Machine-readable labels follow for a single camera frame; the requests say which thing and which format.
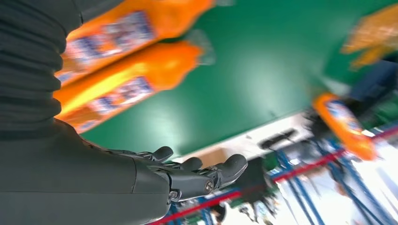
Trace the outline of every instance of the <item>green table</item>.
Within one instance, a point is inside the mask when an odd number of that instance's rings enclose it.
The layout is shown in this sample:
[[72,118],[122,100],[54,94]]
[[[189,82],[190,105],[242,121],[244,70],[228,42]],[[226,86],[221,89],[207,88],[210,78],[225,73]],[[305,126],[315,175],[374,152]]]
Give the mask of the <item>green table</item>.
[[310,106],[360,78],[339,49],[361,16],[394,0],[236,0],[195,25],[212,42],[213,66],[191,72],[84,137],[112,149],[183,155]]

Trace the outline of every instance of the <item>robotic hand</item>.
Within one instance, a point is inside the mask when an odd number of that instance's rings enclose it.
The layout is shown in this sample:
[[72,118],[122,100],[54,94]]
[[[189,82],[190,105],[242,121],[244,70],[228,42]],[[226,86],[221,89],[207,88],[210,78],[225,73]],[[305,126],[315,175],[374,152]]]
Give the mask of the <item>robotic hand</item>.
[[225,163],[205,169],[200,169],[202,162],[196,157],[182,164],[163,163],[173,155],[173,150],[167,146],[159,148],[154,153],[132,153],[123,150],[112,150],[111,153],[131,157],[165,179],[169,184],[167,205],[170,202],[205,196],[216,189],[223,188],[236,181],[247,167],[245,157],[238,154],[228,158]]
[[163,163],[173,154],[169,147],[132,153],[72,132],[56,138],[48,148],[19,141],[20,151],[1,152],[0,224],[147,224],[164,217],[172,202],[207,195],[247,167],[241,155],[200,169],[198,158]]

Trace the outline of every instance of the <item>screw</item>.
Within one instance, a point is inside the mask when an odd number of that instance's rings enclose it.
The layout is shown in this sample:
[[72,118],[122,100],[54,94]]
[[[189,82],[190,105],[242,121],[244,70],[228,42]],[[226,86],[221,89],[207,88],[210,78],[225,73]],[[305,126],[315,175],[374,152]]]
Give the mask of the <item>screw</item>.
[[208,180],[208,181],[206,182],[205,190],[206,190],[208,193],[210,193],[210,192],[213,191],[213,188],[214,188],[213,182],[212,182],[211,180]]
[[178,197],[178,192],[176,192],[176,191],[170,191],[170,193],[168,194],[168,197],[169,197],[170,199],[175,199],[175,198]]

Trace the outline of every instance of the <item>orange detergent bottle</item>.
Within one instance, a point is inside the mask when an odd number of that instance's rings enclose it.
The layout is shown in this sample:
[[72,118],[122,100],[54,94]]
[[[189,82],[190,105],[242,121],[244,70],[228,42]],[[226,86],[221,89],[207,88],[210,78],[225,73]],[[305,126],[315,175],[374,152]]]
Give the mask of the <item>orange detergent bottle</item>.
[[313,102],[313,106],[349,152],[363,160],[376,158],[371,139],[362,134],[363,128],[337,96],[322,94]]
[[87,131],[158,91],[176,87],[200,63],[205,47],[155,44],[54,93],[56,118]]
[[125,0],[69,34],[67,62],[55,76],[67,85],[165,38],[176,38],[215,0]]

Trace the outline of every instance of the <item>orange packaging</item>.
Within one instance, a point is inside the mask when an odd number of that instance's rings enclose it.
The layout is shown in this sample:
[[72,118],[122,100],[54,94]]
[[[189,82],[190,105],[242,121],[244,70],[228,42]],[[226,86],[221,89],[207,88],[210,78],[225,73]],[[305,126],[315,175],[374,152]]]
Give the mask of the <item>orange packaging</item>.
[[322,94],[313,102],[313,106],[349,152],[363,160],[376,158],[371,139],[362,134],[363,128],[337,96]]
[[214,2],[125,0],[69,34],[62,55],[69,64],[55,75],[65,86],[145,46],[179,37]]
[[188,41],[155,44],[54,93],[56,118],[87,131],[155,94],[176,87],[199,64],[201,47]]

